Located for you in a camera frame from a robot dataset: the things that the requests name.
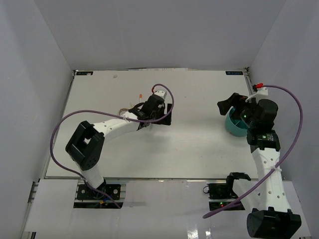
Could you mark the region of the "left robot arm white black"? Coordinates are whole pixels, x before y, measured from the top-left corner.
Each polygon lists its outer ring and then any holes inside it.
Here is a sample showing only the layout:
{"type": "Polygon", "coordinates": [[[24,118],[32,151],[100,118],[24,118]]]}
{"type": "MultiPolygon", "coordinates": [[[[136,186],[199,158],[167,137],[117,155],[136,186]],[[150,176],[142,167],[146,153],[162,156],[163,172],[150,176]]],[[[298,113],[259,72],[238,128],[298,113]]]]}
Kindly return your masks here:
{"type": "Polygon", "coordinates": [[[170,125],[171,114],[164,111],[171,110],[172,104],[165,104],[166,95],[166,91],[155,91],[141,107],[129,109],[118,119],[94,124],[83,121],[78,125],[65,150],[89,183],[88,193],[93,198],[99,199],[105,194],[106,182],[98,168],[104,144],[125,133],[148,127],[149,121],[170,125]]]}

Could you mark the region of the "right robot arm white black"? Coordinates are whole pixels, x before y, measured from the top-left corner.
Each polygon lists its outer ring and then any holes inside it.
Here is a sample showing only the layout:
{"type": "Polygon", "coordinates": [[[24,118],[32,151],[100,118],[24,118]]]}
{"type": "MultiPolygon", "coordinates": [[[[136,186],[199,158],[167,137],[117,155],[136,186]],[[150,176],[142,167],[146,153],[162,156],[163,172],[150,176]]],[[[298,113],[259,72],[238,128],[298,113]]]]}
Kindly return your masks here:
{"type": "Polygon", "coordinates": [[[248,127],[247,142],[254,159],[258,182],[251,182],[247,174],[231,173],[227,177],[226,195],[238,198],[249,188],[253,192],[240,199],[248,212],[246,225],[250,237],[259,239],[290,239],[302,225],[301,216],[294,214],[286,197],[281,170],[280,141],[273,130],[278,106],[268,99],[256,100],[233,93],[217,103],[220,114],[229,110],[232,119],[242,120],[248,127]]]}

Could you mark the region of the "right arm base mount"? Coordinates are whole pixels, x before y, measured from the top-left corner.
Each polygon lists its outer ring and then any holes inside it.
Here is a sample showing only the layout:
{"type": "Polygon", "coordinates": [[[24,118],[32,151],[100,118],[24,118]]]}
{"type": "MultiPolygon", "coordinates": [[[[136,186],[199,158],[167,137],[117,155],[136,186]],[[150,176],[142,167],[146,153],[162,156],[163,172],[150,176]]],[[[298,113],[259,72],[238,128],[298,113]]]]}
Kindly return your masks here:
{"type": "Polygon", "coordinates": [[[210,211],[224,208],[238,198],[232,186],[235,180],[240,179],[251,181],[246,173],[231,172],[225,180],[211,180],[206,183],[207,185],[203,187],[203,193],[209,196],[210,211]]]}

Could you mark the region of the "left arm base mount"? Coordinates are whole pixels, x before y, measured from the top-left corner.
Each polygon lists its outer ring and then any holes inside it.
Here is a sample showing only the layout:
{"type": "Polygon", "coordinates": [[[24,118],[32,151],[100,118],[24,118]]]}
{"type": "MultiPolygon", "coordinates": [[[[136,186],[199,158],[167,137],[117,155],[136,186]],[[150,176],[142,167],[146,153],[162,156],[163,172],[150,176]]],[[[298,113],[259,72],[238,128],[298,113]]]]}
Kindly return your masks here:
{"type": "Polygon", "coordinates": [[[108,194],[109,197],[100,192],[90,189],[85,183],[79,183],[76,189],[73,208],[76,209],[120,209],[124,204],[126,186],[121,184],[104,185],[100,191],[108,194]]]}

